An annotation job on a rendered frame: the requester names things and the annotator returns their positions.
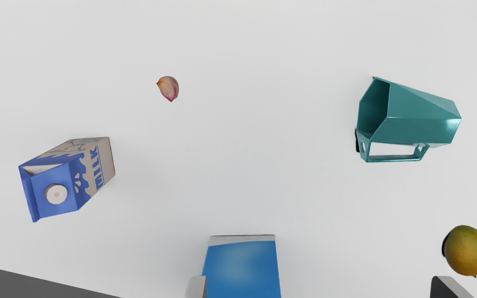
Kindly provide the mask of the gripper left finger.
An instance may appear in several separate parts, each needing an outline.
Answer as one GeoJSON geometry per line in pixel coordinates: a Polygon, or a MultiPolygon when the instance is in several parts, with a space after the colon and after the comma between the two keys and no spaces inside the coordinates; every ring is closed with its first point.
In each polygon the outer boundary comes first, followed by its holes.
{"type": "Polygon", "coordinates": [[[189,278],[185,298],[207,298],[206,276],[191,276],[189,278]]]}

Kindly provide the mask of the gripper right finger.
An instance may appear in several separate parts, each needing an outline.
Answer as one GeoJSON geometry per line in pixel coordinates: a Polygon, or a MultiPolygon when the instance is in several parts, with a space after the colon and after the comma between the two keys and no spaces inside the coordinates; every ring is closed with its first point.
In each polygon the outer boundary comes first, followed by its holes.
{"type": "Polygon", "coordinates": [[[430,298],[474,298],[451,276],[434,276],[431,280],[430,298]]]}

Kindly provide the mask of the teal faceted mug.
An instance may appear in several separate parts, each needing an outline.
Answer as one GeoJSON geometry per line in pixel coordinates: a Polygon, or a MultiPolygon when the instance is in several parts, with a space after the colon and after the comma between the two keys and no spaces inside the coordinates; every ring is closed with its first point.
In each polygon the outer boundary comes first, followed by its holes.
{"type": "Polygon", "coordinates": [[[373,77],[359,102],[356,151],[367,163],[420,161],[452,143],[462,117],[454,101],[373,77]],[[411,154],[371,155],[371,144],[414,147],[411,154]]]}

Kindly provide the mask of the yellow-green mango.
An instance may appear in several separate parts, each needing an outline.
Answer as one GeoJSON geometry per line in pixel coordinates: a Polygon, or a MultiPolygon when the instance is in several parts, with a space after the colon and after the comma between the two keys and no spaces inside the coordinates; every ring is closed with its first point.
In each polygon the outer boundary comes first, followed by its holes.
{"type": "Polygon", "coordinates": [[[441,254],[456,273],[477,278],[477,229],[454,227],[443,240],[441,254]]]}

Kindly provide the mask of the blue box with grey edge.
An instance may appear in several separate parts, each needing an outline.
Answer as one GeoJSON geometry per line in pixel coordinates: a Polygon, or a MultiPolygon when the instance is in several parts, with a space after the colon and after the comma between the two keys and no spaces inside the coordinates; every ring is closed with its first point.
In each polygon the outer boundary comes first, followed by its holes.
{"type": "Polygon", "coordinates": [[[207,298],[282,298],[275,235],[211,236],[207,298]]]}

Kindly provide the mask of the blue and white milk carton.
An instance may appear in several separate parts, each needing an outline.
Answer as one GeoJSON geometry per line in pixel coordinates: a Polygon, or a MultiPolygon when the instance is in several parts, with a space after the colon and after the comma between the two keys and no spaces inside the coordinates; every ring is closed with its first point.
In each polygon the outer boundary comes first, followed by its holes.
{"type": "Polygon", "coordinates": [[[78,211],[115,176],[110,138],[76,138],[21,164],[33,222],[78,211]]]}

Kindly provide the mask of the pink garlic clove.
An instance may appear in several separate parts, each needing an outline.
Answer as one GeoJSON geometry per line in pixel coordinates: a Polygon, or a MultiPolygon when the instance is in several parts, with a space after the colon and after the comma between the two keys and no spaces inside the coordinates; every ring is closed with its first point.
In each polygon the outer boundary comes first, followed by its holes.
{"type": "Polygon", "coordinates": [[[172,76],[163,76],[157,81],[157,86],[169,102],[173,102],[179,95],[179,83],[172,76]]]}

